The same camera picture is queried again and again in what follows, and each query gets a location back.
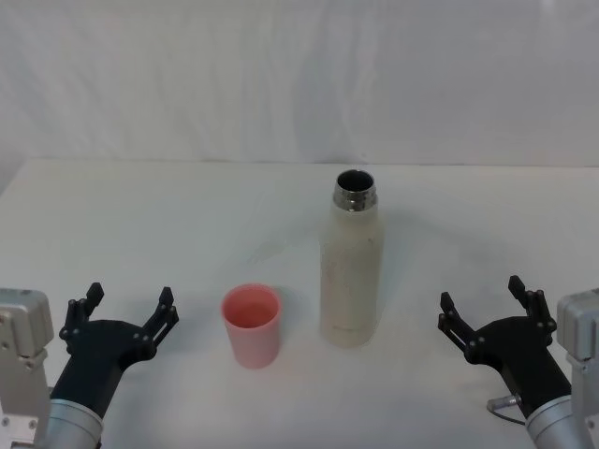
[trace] white water bottle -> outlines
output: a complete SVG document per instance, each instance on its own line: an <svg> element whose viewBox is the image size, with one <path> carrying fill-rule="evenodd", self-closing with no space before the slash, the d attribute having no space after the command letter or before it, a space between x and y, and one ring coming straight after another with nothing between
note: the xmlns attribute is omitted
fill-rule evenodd
<svg viewBox="0 0 599 449"><path fill-rule="evenodd" d="M367 342L376 326L385 238L377 202L369 173L345 171L320 238L320 332L345 348Z"/></svg>

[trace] white backdrop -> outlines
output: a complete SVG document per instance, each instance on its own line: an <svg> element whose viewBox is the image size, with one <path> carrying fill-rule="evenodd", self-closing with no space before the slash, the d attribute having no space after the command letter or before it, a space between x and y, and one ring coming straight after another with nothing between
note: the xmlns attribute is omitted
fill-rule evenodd
<svg viewBox="0 0 599 449"><path fill-rule="evenodd" d="M597 0L2 0L27 155L599 165Z"/></svg>

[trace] bottle opening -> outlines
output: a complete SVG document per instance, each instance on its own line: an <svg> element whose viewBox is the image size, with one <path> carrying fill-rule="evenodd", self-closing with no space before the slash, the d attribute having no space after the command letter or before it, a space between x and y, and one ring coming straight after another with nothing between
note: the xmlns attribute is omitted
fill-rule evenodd
<svg viewBox="0 0 599 449"><path fill-rule="evenodd" d="M362 170L347 170L337 178L337 185L348 192L364 192L374 185L374 178Z"/></svg>

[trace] metal bracket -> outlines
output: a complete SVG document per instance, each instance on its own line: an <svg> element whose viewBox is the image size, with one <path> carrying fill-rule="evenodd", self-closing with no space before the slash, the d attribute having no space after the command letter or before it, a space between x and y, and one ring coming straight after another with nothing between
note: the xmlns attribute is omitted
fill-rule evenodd
<svg viewBox="0 0 599 449"><path fill-rule="evenodd" d="M52 337L43 293L0 289L0 443L6 447L45 435L50 398L43 361Z"/></svg>
<svg viewBox="0 0 599 449"><path fill-rule="evenodd" d="M572 412L599 448L599 289L558 303L558 342L572 365Z"/></svg>

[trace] cup rim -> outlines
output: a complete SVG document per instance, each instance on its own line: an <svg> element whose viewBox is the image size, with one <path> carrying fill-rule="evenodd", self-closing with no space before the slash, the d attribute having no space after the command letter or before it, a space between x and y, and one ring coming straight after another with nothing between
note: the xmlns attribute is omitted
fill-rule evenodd
<svg viewBox="0 0 599 449"><path fill-rule="evenodd" d="M274 314L274 316L272 318L270 318L269 321L267 321L266 323L260 325L260 326L256 326L256 327L241 327L241 326L237 326L233 323L231 323L225 315L225 305L227 304L227 302L230 300L230 298L239 293L240 291L244 291L244 290L260 290L262 292L266 292L268 294L270 294L273 298L274 298L274 302L277 306L277 312ZM259 283L259 282L249 282L249 283L242 283L236 287L233 287L231 290L229 290L225 296L223 297L223 300L221 301L221 316L223 317L223 321L225 322L225 324L227 326L230 326L232 328L234 328L236 331L240 331L240 332L256 332L259 331L261 329L263 329L264 327L270 325L272 322L276 321L279 319L279 316L281 316L281 299L279 298L279 293L277 292L276 289L272 288L269 285L266 285L264 283Z"/></svg>

